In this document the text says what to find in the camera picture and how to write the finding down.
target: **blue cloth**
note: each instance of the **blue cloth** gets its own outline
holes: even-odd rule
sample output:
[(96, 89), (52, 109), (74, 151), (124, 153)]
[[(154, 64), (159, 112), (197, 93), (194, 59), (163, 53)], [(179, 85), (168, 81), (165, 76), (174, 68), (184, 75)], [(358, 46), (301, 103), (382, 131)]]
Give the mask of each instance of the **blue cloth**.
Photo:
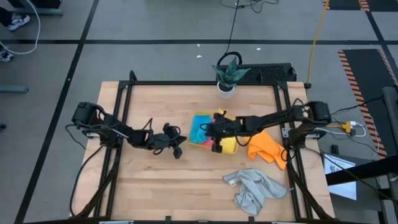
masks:
[(210, 115), (195, 115), (193, 117), (191, 134), (190, 134), (190, 142), (201, 144), (207, 141), (208, 137), (205, 136), (205, 131), (200, 128), (201, 124), (211, 123)]

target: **wooden tabletop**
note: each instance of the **wooden tabletop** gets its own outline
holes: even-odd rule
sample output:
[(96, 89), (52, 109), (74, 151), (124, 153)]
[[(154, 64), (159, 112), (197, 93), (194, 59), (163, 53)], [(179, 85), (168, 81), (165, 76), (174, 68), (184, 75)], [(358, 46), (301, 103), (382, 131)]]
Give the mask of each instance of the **wooden tabletop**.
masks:
[[(113, 111), (117, 86), (118, 82), (102, 84), (98, 104), (107, 113)], [(291, 101), (296, 98), (307, 101), (303, 83), (289, 83), (289, 95)], [(271, 86), (238, 86), (230, 100), (221, 100), (215, 86), (135, 85), (132, 88), (127, 125), (140, 129), (153, 118), (155, 133), (161, 133), (163, 125), (170, 123), (181, 128), (181, 135), (188, 136), (194, 112), (214, 113), (219, 108), (236, 116), (264, 116), (277, 111)], [(267, 128), (267, 132), (273, 139), (282, 142), (279, 126)], [(98, 146), (98, 138), (89, 139), (85, 159)], [(307, 146), (318, 150), (316, 140), (307, 140)], [(247, 221), (249, 214), (234, 203), (239, 186), (232, 188), (221, 179), (223, 175), (241, 169), (259, 169), (290, 188), (287, 171), (280, 170), (275, 163), (269, 164), (259, 156), (251, 160), (246, 147), (239, 147), (235, 155), (217, 154), (210, 149), (192, 146), (187, 141), (180, 147), (183, 154), (180, 159), (174, 159), (172, 149), (165, 149), (155, 156), (152, 151), (136, 149), (124, 142), (112, 219), (164, 220), (169, 215), (172, 220)], [(103, 149), (92, 158), (81, 173), (73, 201), (75, 213), (82, 210), (98, 188), (104, 152)], [(304, 149), (301, 154), (309, 191), (325, 211), (334, 216), (320, 156)], [(300, 213), (305, 217), (302, 194), (298, 188), (297, 192)], [(107, 199), (106, 192), (102, 214)], [(255, 219), (294, 221), (291, 194), (282, 199), (266, 199)]]

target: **yellow object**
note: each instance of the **yellow object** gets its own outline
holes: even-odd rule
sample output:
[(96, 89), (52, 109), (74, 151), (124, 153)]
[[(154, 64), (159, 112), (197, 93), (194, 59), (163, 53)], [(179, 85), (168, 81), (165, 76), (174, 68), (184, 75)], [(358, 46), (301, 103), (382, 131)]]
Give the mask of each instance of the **yellow object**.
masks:
[(315, 50), (315, 44), (317, 43), (318, 35), (319, 35), (320, 30), (321, 30), (323, 19), (325, 18), (326, 9), (327, 9), (328, 6), (329, 6), (329, 0), (326, 0), (325, 7), (323, 7), (321, 19), (319, 20), (318, 29), (317, 29), (317, 32), (315, 33), (315, 38), (313, 39), (313, 42), (312, 42), (312, 48), (311, 48), (311, 54), (310, 54), (310, 63), (308, 64), (307, 84), (310, 83), (310, 80), (311, 80), (313, 51)]
[(351, 122), (347, 121), (345, 124), (328, 125), (328, 128), (341, 128), (345, 133), (351, 133)]
[[(224, 111), (221, 110), (221, 109), (219, 109), (218, 112), (221, 113), (221, 114), (224, 113)], [(210, 116), (213, 116), (210, 113), (206, 113), (206, 112), (202, 112), (202, 111), (195, 112), (194, 116), (195, 115), (210, 115)], [(235, 120), (234, 116), (226, 115), (225, 117), (228, 118), (228, 119), (231, 119), (231, 120)], [(209, 148), (211, 149), (211, 146), (206, 146), (206, 145), (203, 145), (203, 144), (196, 144), (196, 143), (192, 143), (191, 141), (189, 141), (189, 144), (193, 144), (195, 146), (200, 146), (200, 147), (205, 147), (207, 149), (209, 149)], [(237, 149), (238, 149), (238, 144), (236, 142), (235, 137), (223, 138), (221, 140), (221, 142), (220, 142), (220, 145), (223, 147), (223, 153), (225, 153), (225, 154), (235, 154)]]
[(267, 162), (276, 161), (279, 168), (285, 170), (286, 162), (284, 160), (286, 160), (286, 155), (284, 155), (284, 160), (282, 160), (283, 151), (284, 148), (275, 142), (266, 130), (253, 136), (248, 145), (248, 156), (250, 159), (254, 159), (257, 154)]

